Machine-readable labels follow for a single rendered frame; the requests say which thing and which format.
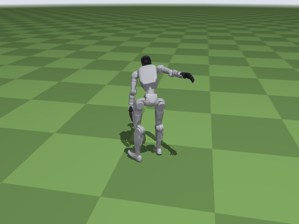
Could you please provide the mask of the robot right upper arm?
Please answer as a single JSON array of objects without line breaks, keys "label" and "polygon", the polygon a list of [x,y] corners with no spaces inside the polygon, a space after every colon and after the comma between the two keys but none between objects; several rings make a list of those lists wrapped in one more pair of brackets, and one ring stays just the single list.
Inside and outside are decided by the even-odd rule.
[{"label": "robot right upper arm", "polygon": [[168,74],[168,76],[170,76],[170,77],[174,77],[172,75],[173,70],[170,70],[169,68],[164,67],[163,65],[158,65],[158,66],[156,66],[156,68],[157,68],[158,73],[165,73],[165,74]]}]

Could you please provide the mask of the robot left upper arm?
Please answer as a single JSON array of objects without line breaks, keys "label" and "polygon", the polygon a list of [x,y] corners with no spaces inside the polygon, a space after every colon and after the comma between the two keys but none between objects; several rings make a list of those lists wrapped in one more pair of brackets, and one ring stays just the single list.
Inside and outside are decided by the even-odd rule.
[{"label": "robot left upper arm", "polygon": [[131,91],[130,94],[136,95],[137,90],[136,88],[136,84],[137,84],[137,78],[138,78],[138,71],[135,71],[132,73],[131,75]]}]

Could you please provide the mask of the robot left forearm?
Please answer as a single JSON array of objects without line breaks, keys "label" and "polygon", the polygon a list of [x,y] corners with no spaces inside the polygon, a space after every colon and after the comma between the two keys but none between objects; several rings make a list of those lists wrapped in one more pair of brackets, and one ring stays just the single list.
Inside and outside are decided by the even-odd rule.
[{"label": "robot left forearm", "polygon": [[[130,90],[131,91],[131,90]],[[128,107],[132,107],[132,109],[133,109],[133,105],[134,105],[134,101],[135,101],[135,96],[134,95],[131,95],[130,93],[129,93],[129,106]],[[129,109],[129,108],[128,108]]]}]

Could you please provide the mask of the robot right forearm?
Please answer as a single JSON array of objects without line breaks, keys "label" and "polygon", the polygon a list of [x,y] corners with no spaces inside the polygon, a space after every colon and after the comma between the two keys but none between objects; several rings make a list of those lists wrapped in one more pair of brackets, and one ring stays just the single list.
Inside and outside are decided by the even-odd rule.
[{"label": "robot right forearm", "polygon": [[174,77],[179,77],[179,78],[183,78],[182,75],[180,75],[181,71],[177,71],[177,70],[173,70],[172,75]]}]

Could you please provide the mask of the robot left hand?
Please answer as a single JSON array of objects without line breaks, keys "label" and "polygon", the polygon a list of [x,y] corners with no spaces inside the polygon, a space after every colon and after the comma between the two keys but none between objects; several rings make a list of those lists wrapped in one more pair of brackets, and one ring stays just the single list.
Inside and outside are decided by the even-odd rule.
[{"label": "robot left hand", "polygon": [[[129,110],[128,110],[128,111],[129,111],[129,115],[130,115],[130,117],[131,117],[131,120],[132,120],[132,111],[133,111],[133,109],[132,109],[132,107],[131,107],[131,106],[129,107]],[[132,121],[133,121],[133,120],[132,120]]]}]

